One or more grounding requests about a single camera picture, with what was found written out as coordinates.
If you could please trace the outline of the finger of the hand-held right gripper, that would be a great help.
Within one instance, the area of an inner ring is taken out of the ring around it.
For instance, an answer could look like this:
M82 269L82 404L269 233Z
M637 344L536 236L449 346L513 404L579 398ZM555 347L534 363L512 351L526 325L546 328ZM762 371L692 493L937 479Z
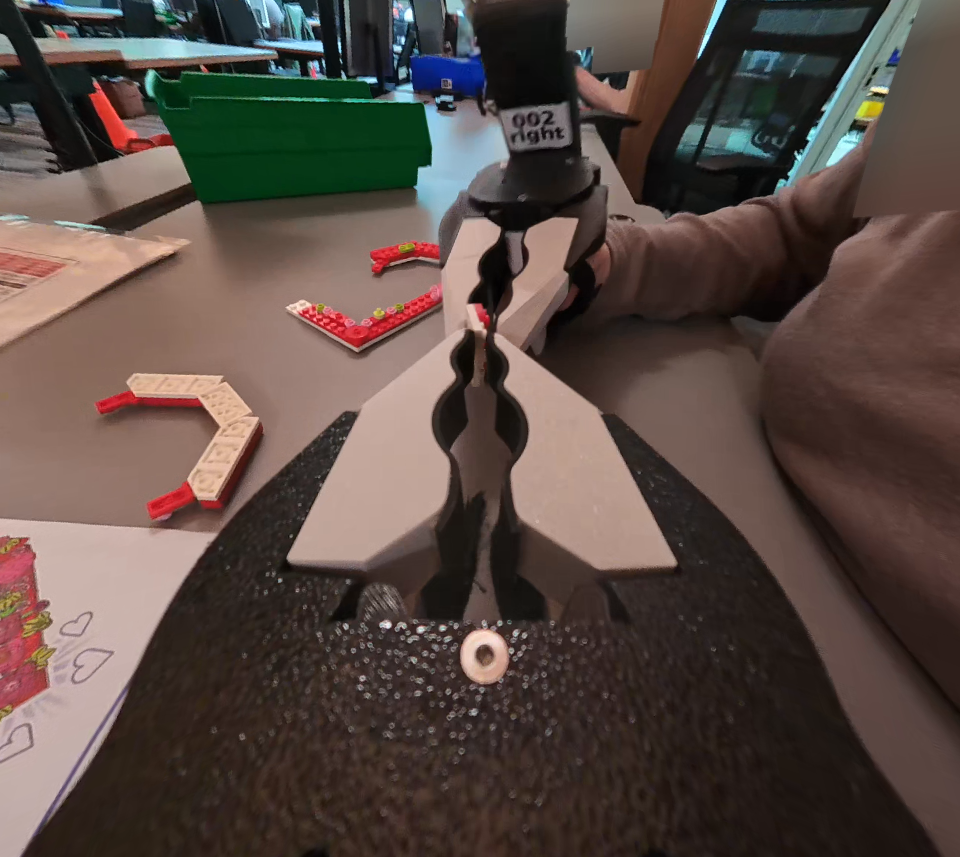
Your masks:
M443 333L467 326L467 307L480 303L493 319L509 300L509 245L485 217L466 218L441 269Z
M566 299L578 219L555 216L524 232L501 230L490 252L490 350L536 343Z

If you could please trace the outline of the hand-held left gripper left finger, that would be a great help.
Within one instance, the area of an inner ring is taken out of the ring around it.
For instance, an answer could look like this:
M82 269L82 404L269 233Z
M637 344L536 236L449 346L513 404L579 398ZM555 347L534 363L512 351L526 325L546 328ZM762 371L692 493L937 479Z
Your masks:
M478 535L452 448L466 429L476 335L455 331L358 411L287 555L293 568L470 598Z

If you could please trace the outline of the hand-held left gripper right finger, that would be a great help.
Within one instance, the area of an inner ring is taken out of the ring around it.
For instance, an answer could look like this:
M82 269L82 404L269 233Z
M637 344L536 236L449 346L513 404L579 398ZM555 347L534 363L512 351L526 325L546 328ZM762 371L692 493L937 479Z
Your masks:
M490 575L503 618L546 618L577 592L673 573L674 551L601 411L501 335L487 340L507 449Z

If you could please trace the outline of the small white red lego assembly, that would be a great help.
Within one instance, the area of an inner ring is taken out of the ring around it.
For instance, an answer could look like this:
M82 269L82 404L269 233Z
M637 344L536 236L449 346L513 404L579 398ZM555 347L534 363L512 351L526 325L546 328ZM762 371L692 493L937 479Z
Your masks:
M473 371L470 384L479 388L486 382L487 337L490 316L480 303L469 303L465 307L465 328L473 339Z

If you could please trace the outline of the green plastic bin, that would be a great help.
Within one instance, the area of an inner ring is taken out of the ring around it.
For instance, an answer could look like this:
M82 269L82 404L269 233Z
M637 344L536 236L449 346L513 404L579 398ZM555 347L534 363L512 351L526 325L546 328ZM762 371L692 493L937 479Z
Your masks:
M150 70L145 86L204 204L410 189L432 164L426 108L361 80Z

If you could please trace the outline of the red lego strip assembly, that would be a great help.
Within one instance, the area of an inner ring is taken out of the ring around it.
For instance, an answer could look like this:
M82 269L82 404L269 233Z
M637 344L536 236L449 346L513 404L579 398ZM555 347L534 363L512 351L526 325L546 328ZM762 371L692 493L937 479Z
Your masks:
M440 256L438 243L408 240L369 251L370 269L382 275L390 267L415 261L438 266Z

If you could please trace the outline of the angled red white lego assembly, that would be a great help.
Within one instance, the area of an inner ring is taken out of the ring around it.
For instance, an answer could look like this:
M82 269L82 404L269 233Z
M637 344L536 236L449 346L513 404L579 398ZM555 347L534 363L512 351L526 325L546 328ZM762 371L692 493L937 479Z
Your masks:
M419 296L375 308L359 319L354 319L328 303L306 299L287 305L285 310L291 317L358 354L431 316L441 310L442 305L443 287L436 284Z

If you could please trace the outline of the curved white red lego assembly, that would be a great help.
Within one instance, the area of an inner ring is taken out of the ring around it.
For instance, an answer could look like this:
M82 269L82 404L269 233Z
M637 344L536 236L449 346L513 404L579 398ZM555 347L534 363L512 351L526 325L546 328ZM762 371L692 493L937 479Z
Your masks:
M231 384L221 375L134 373L126 380L124 391L95 403L102 416L130 407L198 409L217 427L186 480L147 503L150 519L167 520L193 504L222 510L263 437L260 419Z

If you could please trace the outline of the lego instruction booklet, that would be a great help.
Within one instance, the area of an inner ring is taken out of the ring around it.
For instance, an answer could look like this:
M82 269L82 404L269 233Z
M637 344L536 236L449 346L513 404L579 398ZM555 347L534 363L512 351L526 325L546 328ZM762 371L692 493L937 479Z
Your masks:
M214 536L2 519L1 854L21 855L112 727Z

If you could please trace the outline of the person's right hand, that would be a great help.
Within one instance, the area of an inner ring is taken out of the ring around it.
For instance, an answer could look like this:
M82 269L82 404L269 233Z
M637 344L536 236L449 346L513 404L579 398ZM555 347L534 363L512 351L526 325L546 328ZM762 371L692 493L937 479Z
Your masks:
M582 302L589 308L607 283L613 264L610 244L604 241L591 254L583 259L580 270L580 282L583 285Z

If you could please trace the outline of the blue plastic bin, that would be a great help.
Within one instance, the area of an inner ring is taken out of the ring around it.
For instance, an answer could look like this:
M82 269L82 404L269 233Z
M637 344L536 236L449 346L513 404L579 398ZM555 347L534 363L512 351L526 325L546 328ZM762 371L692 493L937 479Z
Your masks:
M414 92L436 94L448 91L472 99L485 88L485 71L479 54L468 57L414 54L410 58Z

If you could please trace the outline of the black computer monitor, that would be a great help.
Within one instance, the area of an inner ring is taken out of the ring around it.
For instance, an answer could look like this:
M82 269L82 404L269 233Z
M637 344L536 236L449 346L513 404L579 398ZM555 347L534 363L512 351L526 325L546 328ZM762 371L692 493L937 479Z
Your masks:
M394 0L338 0L342 69L348 78L394 83Z

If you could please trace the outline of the wooden pillar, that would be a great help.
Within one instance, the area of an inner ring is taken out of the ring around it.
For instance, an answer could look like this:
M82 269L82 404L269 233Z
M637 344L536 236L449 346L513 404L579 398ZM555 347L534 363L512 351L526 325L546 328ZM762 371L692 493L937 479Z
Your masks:
M617 166L636 203L654 140L698 58L716 1L664 0L652 65L630 75L626 112L638 124L621 138Z

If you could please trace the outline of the black mesh office chair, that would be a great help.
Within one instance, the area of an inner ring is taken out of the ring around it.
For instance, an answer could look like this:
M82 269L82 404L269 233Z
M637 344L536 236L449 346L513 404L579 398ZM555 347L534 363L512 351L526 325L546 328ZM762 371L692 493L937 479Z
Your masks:
M726 0L633 200L707 214L774 193L891 1Z

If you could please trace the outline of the person's torso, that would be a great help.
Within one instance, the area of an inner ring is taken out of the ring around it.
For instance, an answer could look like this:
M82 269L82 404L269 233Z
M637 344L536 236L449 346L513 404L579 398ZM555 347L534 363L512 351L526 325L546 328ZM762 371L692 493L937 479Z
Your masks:
M959 688L958 212L875 217L772 336L779 464L863 596Z

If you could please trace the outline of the long grey desk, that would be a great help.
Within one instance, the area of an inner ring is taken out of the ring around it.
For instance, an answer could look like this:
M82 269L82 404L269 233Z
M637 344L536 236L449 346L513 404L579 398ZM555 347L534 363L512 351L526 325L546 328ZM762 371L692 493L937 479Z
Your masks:
M126 71L183 69L274 60L271 47L231 47L161 38L35 38L50 66L102 65Z

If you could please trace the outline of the clear bag with paper sheet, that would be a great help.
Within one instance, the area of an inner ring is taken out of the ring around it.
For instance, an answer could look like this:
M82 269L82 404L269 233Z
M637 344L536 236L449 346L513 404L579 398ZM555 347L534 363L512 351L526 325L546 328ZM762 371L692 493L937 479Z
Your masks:
M90 224L1 216L1 347L188 247Z

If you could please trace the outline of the black metal stand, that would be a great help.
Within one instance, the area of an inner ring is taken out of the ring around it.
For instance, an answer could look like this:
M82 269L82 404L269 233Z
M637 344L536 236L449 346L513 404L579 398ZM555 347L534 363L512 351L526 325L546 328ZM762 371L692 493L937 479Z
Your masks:
M61 167L73 171L94 166L97 159L86 133L15 0L1 0L1 15L2 27L18 57L20 69L35 90L38 117Z

